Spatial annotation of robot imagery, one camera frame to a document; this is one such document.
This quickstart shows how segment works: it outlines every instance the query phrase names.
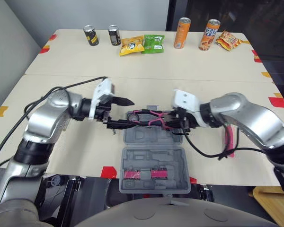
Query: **snack bag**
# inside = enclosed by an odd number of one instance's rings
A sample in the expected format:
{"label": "snack bag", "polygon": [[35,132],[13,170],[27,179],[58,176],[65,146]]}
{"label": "snack bag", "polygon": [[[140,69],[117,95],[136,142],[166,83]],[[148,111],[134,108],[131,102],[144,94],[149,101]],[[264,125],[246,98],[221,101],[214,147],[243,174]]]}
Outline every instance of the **snack bag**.
{"label": "snack bag", "polygon": [[119,55],[122,56],[129,53],[144,51],[143,39],[143,35],[133,38],[122,39],[122,47]]}
{"label": "snack bag", "polygon": [[141,53],[163,53],[164,35],[144,35],[144,51]]}
{"label": "snack bag", "polygon": [[231,51],[242,43],[242,40],[236,38],[234,35],[224,30],[220,37],[217,39],[216,43],[223,47],[224,49]]}

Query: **white wall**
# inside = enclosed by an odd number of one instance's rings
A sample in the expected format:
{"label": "white wall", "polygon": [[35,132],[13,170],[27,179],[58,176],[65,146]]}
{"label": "white wall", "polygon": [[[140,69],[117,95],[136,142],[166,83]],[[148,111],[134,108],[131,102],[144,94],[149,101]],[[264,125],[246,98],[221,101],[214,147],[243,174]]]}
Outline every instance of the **white wall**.
{"label": "white wall", "polygon": [[6,0],[42,47],[57,29],[165,31],[169,0]]}
{"label": "white wall", "polygon": [[40,47],[4,0],[0,0],[0,106]]}

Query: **open tool case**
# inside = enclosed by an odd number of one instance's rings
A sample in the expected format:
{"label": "open tool case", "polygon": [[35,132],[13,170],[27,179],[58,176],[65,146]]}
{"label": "open tool case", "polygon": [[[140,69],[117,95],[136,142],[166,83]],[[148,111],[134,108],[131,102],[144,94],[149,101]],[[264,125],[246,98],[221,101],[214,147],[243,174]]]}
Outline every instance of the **open tool case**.
{"label": "open tool case", "polygon": [[[140,116],[140,121],[154,119],[156,117],[151,115]],[[182,141],[182,136],[157,126],[126,129],[124,142],[128,147],[122,151],[120,192],[189,193],[191,187],[185,151],[179,147]]]}

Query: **orange drink can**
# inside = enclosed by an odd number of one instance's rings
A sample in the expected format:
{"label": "orange drink can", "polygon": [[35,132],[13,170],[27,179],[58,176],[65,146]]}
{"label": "orange drink can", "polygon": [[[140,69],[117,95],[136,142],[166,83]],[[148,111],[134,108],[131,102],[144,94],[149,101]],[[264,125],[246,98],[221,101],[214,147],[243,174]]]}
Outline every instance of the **orange drink can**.
{"label": "orange drink can", "polygon": [[190,19],[187,17],[180,18],[174,42],[174,47],[176,49],[182,49],[184,47],[184,42],[186,40],[189,27],[190,27]]}
{"label": "orange drink can", "polygon": [[217,34],[217,31],[220,27],[220,21],[216,19],[211,19],[208,21],[205,31],[203,33],[203,37],[201,39],[201,42],[199,44],[199,49],[201,51],[208,51],[210,46],[212,45],[212,42],[214,40],[214,37]]}

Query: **white table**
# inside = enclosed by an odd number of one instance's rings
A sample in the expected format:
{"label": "white table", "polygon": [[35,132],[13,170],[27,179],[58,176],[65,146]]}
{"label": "white table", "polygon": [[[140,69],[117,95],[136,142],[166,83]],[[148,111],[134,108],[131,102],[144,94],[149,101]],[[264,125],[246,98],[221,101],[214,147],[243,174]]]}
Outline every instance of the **white table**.
{"label": "white table", "polygon": [[[165,34],[165,52],[119,57],[120,46],[110,44],[106,31],[97,31],[100,38],[98,46],[89,46],[80,30],[58,30],[56,34],[57,37],[47,43],[50,50],[36,57],[4,102],[3,106],[8,108],[0,117],[0,142],[22,115],[27,103],[38,99],[54,86],[65,86],[97,76],[111,77],[116,96],[135,102],[135,106],[130,107],[113,105],[111,115],[115,120],[124,119],[126,111],[145,108],[146,105],[159,105],[161,110],[171,109],[173,89],[178,88],[195,94],[203,102],[228,92],[240,92],[251,102],[273,110],[284,121],[284,108],[272,106],[268,99],[278,95],[279,91],[271,78],[261,74],[266,70],[262,63],[254,62],[250,44],[242,44],[231,52],[213,45],[208,52],[202,52],[195,46],[201,33],[189,33],[184,49],[176,50],[172,47],[173,32],[123,31],[122,37]],[[243,34],[235,35],[246,40]],[[201,60],[205,55],[216,59],[215,69],[208,67],[204,59]],[[176,65],[181,65],[182,60],[190,63],[178,68]],[[225,66],[217,62],[227,62],[231,67],[225,72]],[[137,70],[131,70],[129,66],[135,66]],[[85,84],[70,91],[92,98],[97,84]],[[23,122],[8,140],[0,153],[0,162],[15,153],[25,126],[26,122]],[[195,129],[191,140],[208,154],[218,153],[222,150],[222,129]],[[235,158],[218,161],[199,155],[186,141],[181,146],[186,151],[190,176],[196,178],[198,183],[279,185],[272,171],[273,166],[263,154],[237,151]],[[240,146],[255,148],[243,134]],[[99,177],[104,166],[112,166],[119,174],[124,147],[123,131],[113,135],[100,122],[73,120],[55,145],[47,172]]]}

